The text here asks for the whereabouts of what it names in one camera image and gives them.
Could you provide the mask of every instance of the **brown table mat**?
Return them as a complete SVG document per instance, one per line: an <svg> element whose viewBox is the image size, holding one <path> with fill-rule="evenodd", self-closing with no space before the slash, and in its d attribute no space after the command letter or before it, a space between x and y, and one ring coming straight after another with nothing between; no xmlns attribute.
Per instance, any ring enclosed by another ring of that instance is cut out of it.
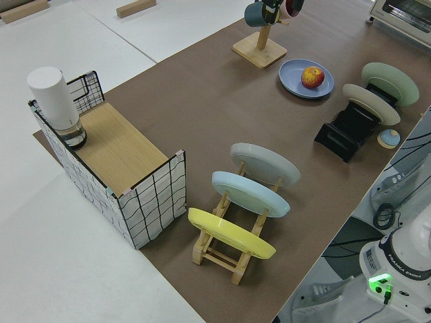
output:
<svg viewBox="0 0 431 323"><path fill-rule="evenodd" d="M186 151L190 207L211 211L217 205L220 196L211 175L236 171L229 154L233 143L274 150L301 171L295 186L279 190L292 210L284 218L268 219L261 234L277 252L269 260L252 258L239 286L220 266L207 260L202 266L192 263L199 232L187 215L141 249L207 322L270 322L394 154L376 141L384 127L348 164L313 141L321 125L347 106L343 84L364 85L361 70L369 62L406 72L421 98L399 110L401 123L394 129L402 138L429 106L429 50L382 24L366 24L371 5L365 0L305 1L289 26L272 27L270 39L288 54L266 70L232 51L234 43L259 30L240 20L106 94L166 155ZM285 90L278 70L290 59L310 59L330 70L335 80L331 95L305 100ZM250 229L255 216L232 205L226 219Z"/></svg>

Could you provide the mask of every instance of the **wooden mug holder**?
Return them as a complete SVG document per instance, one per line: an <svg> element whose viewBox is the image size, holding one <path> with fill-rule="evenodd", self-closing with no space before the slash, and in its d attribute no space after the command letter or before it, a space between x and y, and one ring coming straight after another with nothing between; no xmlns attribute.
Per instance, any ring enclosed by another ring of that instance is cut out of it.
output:
<svg viewBox="0 0 431 323"><path fill-rule="evenodd" d="M284 47L268 39L270 31L271 26L263 26L260 32L255 32L234 44L232 50L258 68L266 69L288 52Z"/></svg>

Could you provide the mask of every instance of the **apple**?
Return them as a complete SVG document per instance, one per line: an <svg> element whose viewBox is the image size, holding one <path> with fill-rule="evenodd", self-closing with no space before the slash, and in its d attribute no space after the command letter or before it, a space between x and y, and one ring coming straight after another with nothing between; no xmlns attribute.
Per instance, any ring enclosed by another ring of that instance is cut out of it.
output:
<svg viewBox="0 0 431 323"><path fill-rule="evenodd" d="M309 66L302 72L301 82L307 89L315 89L320 86L325 79L325 73L316 66Z"/></svg>

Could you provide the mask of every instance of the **wooden block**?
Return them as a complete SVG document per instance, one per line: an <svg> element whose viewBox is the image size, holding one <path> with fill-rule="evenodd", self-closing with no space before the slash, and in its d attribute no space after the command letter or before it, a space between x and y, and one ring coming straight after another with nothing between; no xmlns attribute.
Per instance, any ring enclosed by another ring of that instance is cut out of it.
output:
<svg viewBox="0 0 431 323"><path fill-rule="evenodd" d="M4 11L0 13L0 17L6 24L9 24L47 8L49 8L48 0L34 0L25 5Z"/></svg>
<svg viewBox="0 0 431 323"><path fill-rule="evenodd" d="M260 50L257 48L258 39L259 33L255 32L234 44L232 49L260 69L266 69L288 52L271 39L268 39L265 48Z"/></svg>
<svg viewBox="0 0 431 323"><path fill-rule="evenodd" d="M76 154L117 196L168 158L108 102L79 118L87 142Z"/></svg>
<svg viewBox="0 0 431 323"><path fill-rule="evenodd" d="M139 11L144 9L153 7L156 5L156 0L137 0L128 5L124 5L122 7L117 8L117 16L120 18L127 17L129 15L133 15Z"/></svg>

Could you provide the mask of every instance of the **plate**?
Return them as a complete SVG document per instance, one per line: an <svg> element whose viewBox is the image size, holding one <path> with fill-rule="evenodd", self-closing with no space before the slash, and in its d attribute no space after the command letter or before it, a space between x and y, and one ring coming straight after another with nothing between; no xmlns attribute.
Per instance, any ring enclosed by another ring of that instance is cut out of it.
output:
<svg viewBox="0 0 431 323"><path fill-rule="evenodd" d="M212 184L221 195L227 192L229 201L251 212L261 215L267 209L268 217L283 217L290 210L289 203L280 195L250 178L214 172Z"/></svg>
<svg viewBox="0 0 431 323"><path fill-rule="evenodd" d="M409 106L419 99L416 84L399 69L383 64L368 63L362 69L362 81L373 84L397 99L397 106Z"/></svg>
<svg viewBox="0 0 431 323"><path fill-rule="evenodd" d="M307 89L301 82L302 72L309 66L317 66L325 73L323 83L315 89ZM292 59L283 63L279 73L281 84L290 92L306 99L316 99L331 93L334 87L334 78L322 65L307 59Z"/></svg>
<svg viewBox="0 0 431 323"><path fill-rule="evenodd" d="M283 178L280 186L292 186L301 177L298 168L278 153L251 143L235 143L230 148L230 157L239 166L244 162L244 172L264 183L275 185Z"/></svg>
<svg viewBox="0 0 431 323"><path fill-rule="evenodd" d="M215 239L260 259L271 258L275 248L251 232L211 213L190 208L189 221Z"/></svg>
<svg viewBox="0 0 431 323"><path fill-rule="evenodd" d="M401 121L399 114L376 94L354 84L343 86L344 96L365 110L373 113L384 126L392 126Z"/></svg>

